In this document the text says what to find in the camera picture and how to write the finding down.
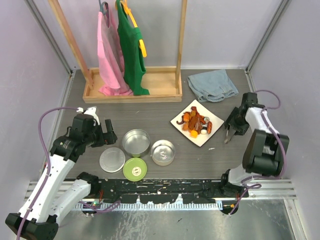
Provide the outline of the green round lid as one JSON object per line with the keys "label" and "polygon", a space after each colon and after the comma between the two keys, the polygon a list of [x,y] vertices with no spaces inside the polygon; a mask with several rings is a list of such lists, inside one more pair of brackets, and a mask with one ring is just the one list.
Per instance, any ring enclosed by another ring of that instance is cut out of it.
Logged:
{"label": "green round lid", "polygon": [[138,182],[146,176],[147,170],[147,164],[143,159],[133,157],[125,162],[122,171],[127,180]]}

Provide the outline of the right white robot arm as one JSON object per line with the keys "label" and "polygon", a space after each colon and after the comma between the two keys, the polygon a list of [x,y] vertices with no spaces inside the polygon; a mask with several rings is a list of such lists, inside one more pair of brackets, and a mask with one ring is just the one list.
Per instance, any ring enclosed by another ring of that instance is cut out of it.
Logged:
{"label": "right white robot arm", "polygon": [[233,136],[252,131],[242,163],[221,176],[219,191],[225,197],[243,194],[252,180],[277,180],[285,172],[290,139],[275,129],[267,110],[267,106],[258,102],[256,92],[247,92],[243,94],[240,106],[232,110],[224,123],[225,143],[229,143]]}

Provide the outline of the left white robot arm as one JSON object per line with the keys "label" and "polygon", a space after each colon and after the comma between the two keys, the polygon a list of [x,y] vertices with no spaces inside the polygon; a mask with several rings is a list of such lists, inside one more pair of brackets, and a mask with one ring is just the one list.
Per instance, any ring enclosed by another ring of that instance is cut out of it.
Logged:
{"label": "left white robot arm", "polygon": [[69,211],[84,197],[95,198],[101,185],[99,178],[87,172],[80,173],[74,184],[56,199],[65,177],[86,148],[112,145],[117,141],[110,119],[105,120],[103,132],[98,117],[79,113],[67,128],[66,134],[58,137],[49,151],[48,164],[32,194],[17,213],[9,213],[5,224],[26,240],[52,240],[59,224]]}

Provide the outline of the small steel bowl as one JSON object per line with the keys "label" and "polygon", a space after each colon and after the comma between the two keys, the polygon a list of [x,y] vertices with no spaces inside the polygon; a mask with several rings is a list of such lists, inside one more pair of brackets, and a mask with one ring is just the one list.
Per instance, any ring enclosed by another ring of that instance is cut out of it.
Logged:
{"label": "small steel bowl", "polygon": [[170,165],[175,158],[175,146],[168,140],[161,139],[156,141],[150,150],[153,162],[159,166]]}

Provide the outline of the large round steel tin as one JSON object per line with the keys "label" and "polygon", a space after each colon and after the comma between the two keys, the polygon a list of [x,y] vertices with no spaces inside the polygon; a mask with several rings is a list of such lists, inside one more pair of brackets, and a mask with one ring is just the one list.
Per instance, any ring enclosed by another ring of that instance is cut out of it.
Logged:
{"label": "large round steel tin", "polygon": [[150,150],[150,136],[142,129],[128,131],[122,139],[124,151],[131,157],[144,157]]}

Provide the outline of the round steel lid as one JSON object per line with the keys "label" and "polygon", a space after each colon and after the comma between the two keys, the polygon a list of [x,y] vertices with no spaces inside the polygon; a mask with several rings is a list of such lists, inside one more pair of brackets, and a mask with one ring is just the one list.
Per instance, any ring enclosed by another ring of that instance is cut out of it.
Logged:
{"label": "round steel lid", "polygon": [[120,171],[126,162],[125,153],[117,147],[110,147],[102,152],[99,165],[107,173]]}

